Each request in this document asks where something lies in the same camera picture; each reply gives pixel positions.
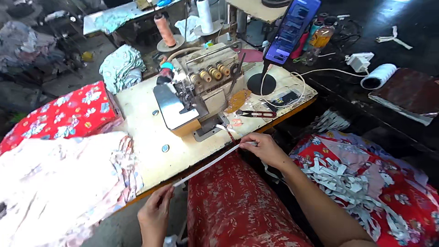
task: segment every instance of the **black table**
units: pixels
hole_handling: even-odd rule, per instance
[[[439,28],[436,11],[439,2],[434,0],[327,0],[322,1],[319,13],[345,15],[363,28],[361,38],[352,45],[342,47],[329,43],[321,52],[335,55],[321,57],[313,66],[293,63],[284,65],[288,71],[304,73],[313,69],[335,68],[355,73],[346,65],[345,55],[359,52],[373,52],[369,71],[381,64],[392,63],[397,67],[412,68],[431,76],[439,74]],[[413,46],[407,50],[395,41],[377,43],[379,36],[392,36],[392,26],[398,27],[398,38]],[[359,83],[361,78],[339,72],[313,72],[304,76],[306,82],[319,91],[320,96],[327,97],[337,106],[342,105],[346,112],[357,112],[371,117],[376,125],[391,129],[404,137],[413,147],[439,160],[439,119],[435,118],[428,126],[411,120],[379,103],[370,100]]]

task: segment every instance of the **background sewing machine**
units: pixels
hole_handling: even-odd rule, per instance
[[[154,87],[166,126],[175,135],[192,133],[201,142],[220,130],[217,124],[229,124],[222,111],[234,94],[247,89],[234,46],[241,50],[240,42],[219,43],[173,59],[172,82]]]

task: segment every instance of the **white table top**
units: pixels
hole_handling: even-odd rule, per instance
[[[261,0],[226,0],[229,4],[244,11],[254,18],[272,23],[283,16],[287,6],[281,8],[269,8],[262,4]]]
[[[245,81],[252,75],[260,73],[262,69],[263,63],[256,63],[255,66],[245,71]],[[277,85],[275,91],[267,95],[266,98],[269,99],[270,96],[273,97],[287,90],[293,90],[299,95],[302,93],[303,82],[291,77],[287,70],[273,66],[268,73],[276,79]],[[115,97],[125,117],[124,123],[115,130],[125,131],[133,137],[134,152],[144,180],[144,188],[141,192],[145,192],[160,182],[186,170],[198,161],[219,151],[230,142],[230,136],[226,131],[219,131],[202,142],[197,142],[192,135],[180,138],[169,131],[160,113],[156,116],[152,115],[153,111],[159,109],[152,92],[156,80],[157,76],[149,78],[118,93]],[[277,112],[277,117],[292,111],[301,104],[313,99],[316,95],[317,92],[305,84],[303,98],[290,107],[280,109]],[[261,96],[251,94],[250,99],[246,101],[241,109],[256,110],[253,106],[260,104],[260,98]],[[225,115],[231,123],[233,119],[242,121],[241,126],[233,127],[241,135],[246,135],[269,123],[262,118],[241,117],[236,116],[234,113],[225,113]],[[232,133],[233,137],[236,139],[241,138],[237,133]],[[169,145],[169,151],[164,153],[162,152],[162,146],[166,144]]]
[[[132,19],[135,19],[135,18],[144,16],[144,15],[147,15],[149,13],[152,13],[154,11],[163,9],[165,7],[171,6],[172,4],[174,4],[176,2],[179,2],[179,1],[180,0],[173,0],[170,4],[168,4],[168,5],[164,6],[164,7],[157,7],[157,6],[155,6],[155,8],[149,8],[149,9],[146,9],[145,11],[139,10],[137,8],[137,5],[136,5],[135,2],[130,2],[130,3],[127,3],[127,4],[123,4],[123,5],[114,7],[114,8],[110,8],[110,9],[102,10],[102,11],[99,11],[99,12],[96,12],[96,13],[93,13],[93,14],[90,14],[90,15],[86,15],[84,17],[83,34],[87,35],[87,34],[90,34],[90,33],[94,33],[94,32],[100,31],[100,29],[98,29],[94,25],[94,22],[95,22],[95,20],[96,20],[96,18],[98,16],[110,15],[111,13],[115,13],[115,12],[119,12],[119,11],[124,11],[124,12],[133,14],[134,18],[132,18]]]

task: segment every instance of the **charging cable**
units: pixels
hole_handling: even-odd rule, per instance
[[[262,99],[264,99],[265,102],[267,102],[268,104],[270,104],[270,105],[272,105],[272,106],[274,106],[274,107],[276,107],[276,108],[284,108],[284,107],[292,106],[292,105],[294,105],[295,103],[299,102],[299,101],[302,99],[303,94],[305,93],[305,88],[306,88],[305,79],[304,79],[302,76],[303,76],[303,75],[306,75],[306,74],[308,74],[308,73],[315,72],[315,71],[334,70],[334,71],[342,72],[342,73],[345,73],[345,74],[348,74],[348,75],[351,75],[351,76],[356,76],[356,77],[366,77],[366,76],[369,75],[369,72],[368,72],[367,70],[365,71],[365,72],[367,73],[367,75],[365,75],[365,76],[361,76],[361,75],[357,75],[357,74],[352,74],[352,73],[349,73],[349,72],[346,72],[346,71],[343,71],[343,70],[339,70],[339,69],[315,69],[315,70],[311,70],[311,71],[308,71],[308,72],[303,73],[303,74],[299,74],[299,73],[297,73],[297,72],[290,72],[290,76],[292,76],[292,77],[298,77],[298,78],[303,82],[303,91],[302,91],[302,94],[300,95],[300,97],[299,97],[298,99],[296,99],[296,101],[293,101],[292,103],[289,103],[289,104],[287,104],[287,105],[278,106],[278,105],[273,105],[272,103],[268,102],[268,100],[267,100],[267,99],[265,98],[265,96],[262,94],[262,88],[264,87],[265,76],[268,74],[268,71],[269,71],[270,69],[271,69],[271,67],[269,67],[269,68],[267,69],[267,72],[266,72],[265,75],[262,77],[262,82],[261,82],[261,95],[262,95]]]

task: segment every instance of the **blue thread spool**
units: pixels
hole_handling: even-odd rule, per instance
[[[309,30],[309,36],[306,39],[305,45],[303,46],[303,49],[302,49],[303,51],[306,51],[308,49],[309,41],[311,40],[311,38],[313,37],[313,35],[317,31],[317,29],[319,29],[321,26],[323,26],[323,22],[322,21],[316,21],[311,26],[311,29]]]

